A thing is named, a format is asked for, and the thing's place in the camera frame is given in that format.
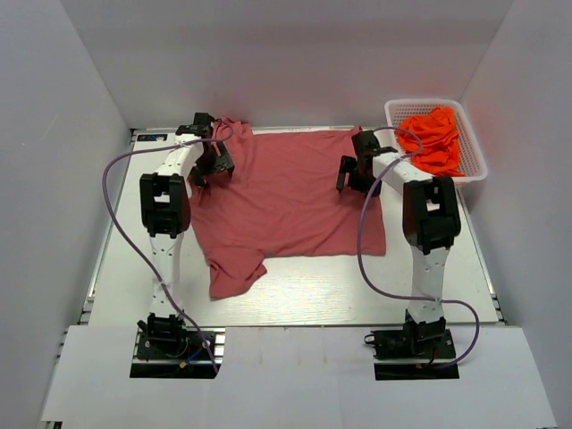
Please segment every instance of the small label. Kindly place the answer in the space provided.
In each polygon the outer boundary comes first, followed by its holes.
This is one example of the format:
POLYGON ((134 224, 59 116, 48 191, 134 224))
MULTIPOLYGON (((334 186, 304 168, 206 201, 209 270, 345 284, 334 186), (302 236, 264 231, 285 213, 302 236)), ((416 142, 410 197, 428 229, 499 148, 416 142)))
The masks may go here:
POLYGON ((166 141, 166 134, 139 134, 137 141, 166 141))

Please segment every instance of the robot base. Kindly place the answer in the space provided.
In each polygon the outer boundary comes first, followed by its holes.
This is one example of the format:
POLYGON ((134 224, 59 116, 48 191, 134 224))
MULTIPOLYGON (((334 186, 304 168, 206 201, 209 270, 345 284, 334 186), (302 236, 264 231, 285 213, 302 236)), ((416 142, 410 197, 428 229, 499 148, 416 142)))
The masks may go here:
POLYGON ((414 353, 410 341, 402 330, 372 331, 364 338, 367 345, 374 346, 374 357, 379 360, 415 359, 431 361, 435 359, 453 359, 457 356, 450 330, 447 329, 440 341, 431 348, 414 353))

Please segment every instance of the white table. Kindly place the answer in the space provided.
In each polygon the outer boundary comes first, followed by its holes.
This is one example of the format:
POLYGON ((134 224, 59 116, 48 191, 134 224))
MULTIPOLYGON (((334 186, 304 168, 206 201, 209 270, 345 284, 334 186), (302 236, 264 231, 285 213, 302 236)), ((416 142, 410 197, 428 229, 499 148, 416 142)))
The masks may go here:
MULTIPOLYGON (((255 130, 284 132, 293 129, 255 130)), ((305 128, 295 130, 317 130, 305 128)), ((378 133, 390 144, 388 131, 378 133)), ((137 142, 135 149, 172 145, 166 142, 137 142)), ((125 231, 147 254, 150 244, 141 223, 139 177, 153 172, 166 152, 134 156, 122 190, 117 216, 125 231)), ((332 172, 332 186, 335 186, 332 172)), ((385 257, 365 257, 366 270, 380 288, 393 293, 411 292, 411 250, 401 230, 402 202, 399 194, 383 187, 383 221, 387 239, 385 257)), ((464 299, 473 305, 483 322, 497 322, 491 291, 482 261, 459 201, 461 233, 450 252, 445 272, 444 297, 464 299)), ((362 280, 355 257, 277 257, 265 260, 268 274, 245 294, 211 300, 209 271, 198 244, 187 234, 181 249, 181 282, 188 285, 185 309, 204 326, 236 325, 375 325, 402 324, 407 303, 386 299, 370 290, 362 280)), ((151 302, 152 273, 123 241, 111 232, 95 283, 95 303, 90 326, 134 325, 147 317, 151 302)), ((463 307, 445 306, 450 323, 472 323, 463 307)))

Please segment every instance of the white arm segment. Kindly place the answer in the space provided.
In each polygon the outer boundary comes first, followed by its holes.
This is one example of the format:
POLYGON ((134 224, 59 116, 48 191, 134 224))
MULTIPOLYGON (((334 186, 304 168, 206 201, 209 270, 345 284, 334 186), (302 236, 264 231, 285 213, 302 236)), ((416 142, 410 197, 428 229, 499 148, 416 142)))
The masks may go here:
MULTIPOLYGON (((199 139, 199 137, 190 134, 175 136, 175 142, 177 144, 194 139, 199 139)), ((156 173, 160 176, 167 177, 171 177, 173 174, 179 174, 185 178, 185 188, 187 190, 187 196, 190 198, 191 188, 187 178, 189 177, 190 170, 203 155, 203 152, 204 149, 201 143, 174 149, 169 152, 169 155, 156 170, 156 173)), ((156 201, 168 202, 169 196, 162 195, 161 197, 157 197, 156 201)), ((181 243, 183 237, 184 232, 177 235, 174 239, 168 234, 157 234, 155 237, 150 237, 151 249, 153 251, 153 265, 163 277, 167 289, 179 307, 181 307, 181 285, 179 283, 179 276, 181 272, 181 243)), ((161 284, 155 277, 153 279, 153 300, 151 302, 150 312, 160 317, 167 317, 169 314, 172 314, 172 307, 164 295, 161 284)))
MULTIPOLYGON (((400 156, 395 152, 388 152, 376 156, 373 161, 374 177, 398 159, 400 156)), ((428 172, 422 172, 413 164, 400 162, 383 177, 383 182, 390 185, 403 197, 403 184, 408 181, 427 181, 433 176, 428 172)), ((449 255, 448 248, 435 248, 428 255, 412 246, 413 254, 413 278, 411 295, 441 298, 443 290, 443 276, 445 274, 445 262, 449 255)), ((441 302, 430 301, 409 301, 408 312, 419 324, 422 322, 431 323, 443 317, 441 302)))

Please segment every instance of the white tabletop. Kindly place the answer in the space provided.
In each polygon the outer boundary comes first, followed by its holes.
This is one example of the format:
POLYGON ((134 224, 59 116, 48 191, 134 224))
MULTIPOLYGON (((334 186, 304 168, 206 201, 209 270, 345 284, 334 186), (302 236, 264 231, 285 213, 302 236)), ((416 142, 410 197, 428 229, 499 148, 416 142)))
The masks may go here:
MULTIPOLYGON (((272 129, 272 132, 289 130, 293 129, 272 129)), ((378 137, 386 145, 390 144, 388 131, 381 131, 378 137)), ((166 146, 173 142, 173 133, 169 133, 166 142, 140 141, 134 148, 166 146)), ((150 244, 141 223, 139 177, 156 170, 165 157, 165 152, 132 157, 117 211, 125 231, 147 254, 150 254, 150 244)), ((332 174, 332 186, 335 186, 335 172, 332 174)), ((381 199, 387 254, 385 257, 365 257, 366 270, 378 287, 393 293, 409 294, 412 257, 401 230, 401 198, 393 189, 383 187, 381 199)), ((447 261, 443 297, 464 299, 475 307, 483 322, 497 322, 482 261, 460 202, 459 212, 461 233, 447 261)), ((208 266, 198 251, 194 234, 186 234, 181 249, 181 283, 186 285, 183 296, 185 309, 204 326, 403 323, 407 303, 386 299, 370 290, 361 278, 355 257, 276 257, 266 259, 264 264, 268 274, 247 293, 211 300, 208 295, 208 266)), ((147 317, 152 275, 119 233, 113 230, 98 272, 96 299, 89 325, 133 325, 147 317)), ((450 323, 473 322, 463 307, 445 306, 444 310, 450 323)))

